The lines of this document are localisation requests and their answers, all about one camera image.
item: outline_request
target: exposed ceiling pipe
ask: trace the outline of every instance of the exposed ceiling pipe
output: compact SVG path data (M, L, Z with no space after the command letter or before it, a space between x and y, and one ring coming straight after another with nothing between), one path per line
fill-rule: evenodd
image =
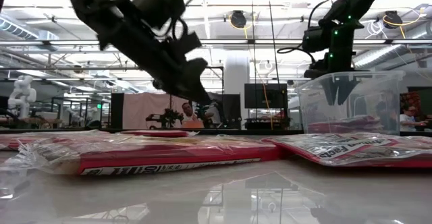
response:
M432 21L425 22L406 33L406 39L431 39L432 38ZM356 69L369 69L375 67L390 59L405 55L409 52L405 45L394 45L379 49L377 51L368 51L353 59Z

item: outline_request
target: red package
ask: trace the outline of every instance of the red package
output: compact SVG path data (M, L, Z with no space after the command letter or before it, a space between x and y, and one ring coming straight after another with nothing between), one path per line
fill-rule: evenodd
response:
M32 132L22 134L0 134L0 150L18 150L20 144L29 144L38 140L52 139L59 142L70 137L85 137L94 135L110 135L98 130L79 132Z
M305 134L263 141L332 167L432 167L432 140L424 137Z
M275 145L246 138L124 137L111 135L106 139L82 137L62 142L51 139L33 142L20 147L19 155L8 160L3 168L37 168L75 175L129 175L279 158Z
M181 130L128 130L122 134L133 134L135 136L152 136L152 137L187 137L195 135L192 132Z

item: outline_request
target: black screen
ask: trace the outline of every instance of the black screen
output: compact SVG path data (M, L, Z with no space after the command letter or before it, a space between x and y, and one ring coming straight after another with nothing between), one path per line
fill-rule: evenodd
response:
M266 84L265 92L270 109L288 107L287 84ZM244 85L244 107L247 109L266 109L265 93L262 84Z

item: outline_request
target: white robot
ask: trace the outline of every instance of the white robot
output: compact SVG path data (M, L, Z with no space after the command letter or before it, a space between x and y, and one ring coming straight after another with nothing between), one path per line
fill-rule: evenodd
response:
M87 120L88 121L92 121L93 120L93 116L95 115L95 113L98 111L98 109L96 107L93 107L91 109L89 109L87 111Z
M20 119L27 118L30 110L30 104L36 101L36 90L30 87L33 81L31 76L20 76L13 85L15 86L13 92L7 101L10 109L15 109L17 105L20 106Z
M66 112L70 113L70 115L72 116L72 122L84 122L84 118L81 117L79 113L74 112L71 108L66 108Z

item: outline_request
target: ductwork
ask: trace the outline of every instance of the ductwork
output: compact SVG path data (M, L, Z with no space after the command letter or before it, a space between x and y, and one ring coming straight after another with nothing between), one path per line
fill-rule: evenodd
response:
M39 37L37 31L26 28L23 25L18 25L18 21L5 14L0 14L0 30L10 32L25 40L36 40Z
M5 14L0 14L0 30L9 32L25 40L58 40L59 37L46 30L33 29ZM40 49L56 51L58 47L52 45L38 46Z
M431 39L432 38L432 21L425 22L406 33L407 39ZM397 56L405 55L409 52L408 48L404 45L395 45L379 49L377 51L368 51L353 59L356 69L370 69L383 62L394 59Z

